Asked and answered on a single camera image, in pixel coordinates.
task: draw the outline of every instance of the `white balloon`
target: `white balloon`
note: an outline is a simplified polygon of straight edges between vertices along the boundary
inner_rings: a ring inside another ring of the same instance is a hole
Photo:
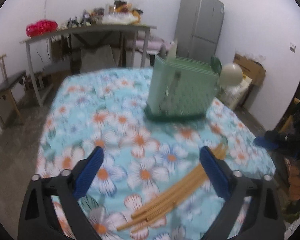
[[[226,88],[227,86],[237,86],[242,81],[242,69],[236,63],[229,63],[222,67],[220,73],[220,86]]]

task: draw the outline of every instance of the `wall outlet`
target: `wall outlet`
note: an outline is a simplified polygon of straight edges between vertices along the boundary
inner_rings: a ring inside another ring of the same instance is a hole
[[[291,50],[292,52],[296,52],[296,45],[293,44],[293,43],[290,43],[290,50]]]

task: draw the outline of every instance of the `silver refrigerator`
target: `silver refrigerator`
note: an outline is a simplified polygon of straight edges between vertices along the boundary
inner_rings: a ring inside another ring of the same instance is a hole
[[[175,39],[177,56],[210,63],[224,18],[219,0],[181,0]]]

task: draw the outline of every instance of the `light blue bedsheet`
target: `light blue bedsheet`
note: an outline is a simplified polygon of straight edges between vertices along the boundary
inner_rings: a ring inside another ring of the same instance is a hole
[[[99,145],[104,163],[79,204],[102,239],[200,239],[224,200],[206,181],[190,198],[154,224],[136,233],[116,227],[158,193],[182,179],[198,163],[199,149],[228,144],[226,163],[251,178],[274,174],[266,150],[236,115],[215,99],[205,120],[153,123],[145,118],[152,69],[110,69],[68,77],[47,117],[37,173],[52,177],[72,169]],[[247,212],[246,198],[230,236]],[[58,200],[55,209],[64,233],[74,237]]]

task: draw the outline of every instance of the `white wall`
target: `white wall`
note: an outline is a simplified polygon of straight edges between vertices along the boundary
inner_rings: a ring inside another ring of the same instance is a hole
[[[104,6],[113,0],[48,0],[46,17],[58,24],[70,16],[80,16],[84,8]],[[142,22],[156,25],[158,36],[174,37],[180,0],[127,0],[144,10]],[[225,19],[217,48],[222,63],[231,62],[235,50],[262,54],[267,77],[258,95],[246,107],[266,128],[273,128],[282,117],[300,79],[300,9],[294,0],[221,0]],[[44,0],[7,0],[0,9],[0,54],[7,53],[7,73],[27,68],[26,25],[43,18]],[[289,50],[290,42],[297,46]],[[43,67],[36,48],[48,62],[45,42],[32,45],[34,68]],[[17,97],[22,96],[14,91]]]
[[[231,62],[235,50],[266,56],[263,86],[252,91],[245,107],[273,129],[300,81],[300,8],[294,0],[221,1],[225,19],[216,54],[222,63]]]

